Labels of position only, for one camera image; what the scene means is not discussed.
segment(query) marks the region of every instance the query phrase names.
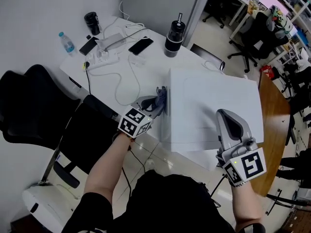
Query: smartphone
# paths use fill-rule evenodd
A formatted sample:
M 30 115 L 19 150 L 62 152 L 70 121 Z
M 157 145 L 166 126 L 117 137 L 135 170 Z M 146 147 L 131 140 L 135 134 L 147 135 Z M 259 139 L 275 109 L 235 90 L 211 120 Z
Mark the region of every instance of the smartphone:
M 80 48 L 79 52 L 84 56 L 87 55 L 96 45 L 96 41 L 98 40 L 96 37 L 92 37 L 88 42 L 84 44 L 83 47 Z
M 129 51 L 133 53 L 134 55 L 140 54 L 145 48 L 147 48 L 151 43 L 153 43 L 152 39 L 141 39 L 136 44 L 134 44 L 132 47 L 129 48 Z

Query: black tumbler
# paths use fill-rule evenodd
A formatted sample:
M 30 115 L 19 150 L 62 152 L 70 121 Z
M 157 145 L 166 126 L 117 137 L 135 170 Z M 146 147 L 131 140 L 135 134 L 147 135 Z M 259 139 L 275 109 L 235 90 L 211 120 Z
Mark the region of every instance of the black tumbler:
M 92 35 L 98 35 L 100 33 L 96 12 L 87 13 L 84 16 L 84 20 L 86 21 L 88 28 L 91 30 Z
M 164 53 L 168 57 L 175 57 L 184 40 L 186 25 L 178 20 L 173 21 L 169 33 L 166 35 Z

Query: monitor screen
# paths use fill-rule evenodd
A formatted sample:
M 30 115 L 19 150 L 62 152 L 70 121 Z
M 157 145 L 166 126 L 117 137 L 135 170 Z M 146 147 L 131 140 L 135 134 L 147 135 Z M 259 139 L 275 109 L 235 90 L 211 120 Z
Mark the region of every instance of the monitor screen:
M 284 15 L 288 14 L 288 10 L 285 8 L 285 6 L 280 3 L 278 0 L 259 0 L 264 6 L 266 6 L 268 9 L 272 6 L 275 5 L 278 7 Z

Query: wooden table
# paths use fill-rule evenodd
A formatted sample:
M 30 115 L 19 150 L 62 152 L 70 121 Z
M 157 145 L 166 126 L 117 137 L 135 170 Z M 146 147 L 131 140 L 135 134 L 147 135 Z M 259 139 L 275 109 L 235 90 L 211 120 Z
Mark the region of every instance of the wooden table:
M 283 94 L 265 75 L 260 74 L 259 96 L 262 109 L 263 147 L 267 172 L 251 181 L 254 191 L 265 197 L 269 192 L 283 156 L 290 122 L 290 106 Z

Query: desk leg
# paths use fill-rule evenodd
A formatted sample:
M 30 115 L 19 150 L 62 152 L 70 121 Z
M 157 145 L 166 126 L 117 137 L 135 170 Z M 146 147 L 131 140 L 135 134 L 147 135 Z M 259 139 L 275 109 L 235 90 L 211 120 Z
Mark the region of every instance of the desk leg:
M 245 7 L 245 3 L 242 3 L 242 5 L 240 6 L 240 8 L 238 9 L 238 11 L 235 13 L 234 17 L 232 18 L 232 20 L 229 22 L 229 26 L 231 26 L 233 24 L 233 22 L 236 20 L 236 18 L 239 16 L 239 14 L 242 12 L 243 8 Z
M 240 30 L 240 28 L 243 26 L 243 24 L 246 22 L 246 20 L 250 17 L 249 13 L 246 13 L 242 21 L 239 23 L 239 25 L 236 27 L 236 29 L 232 32 L 231 36 L 229 37 L 231 40 L 233 37 L 237 34 L 237 32 Z

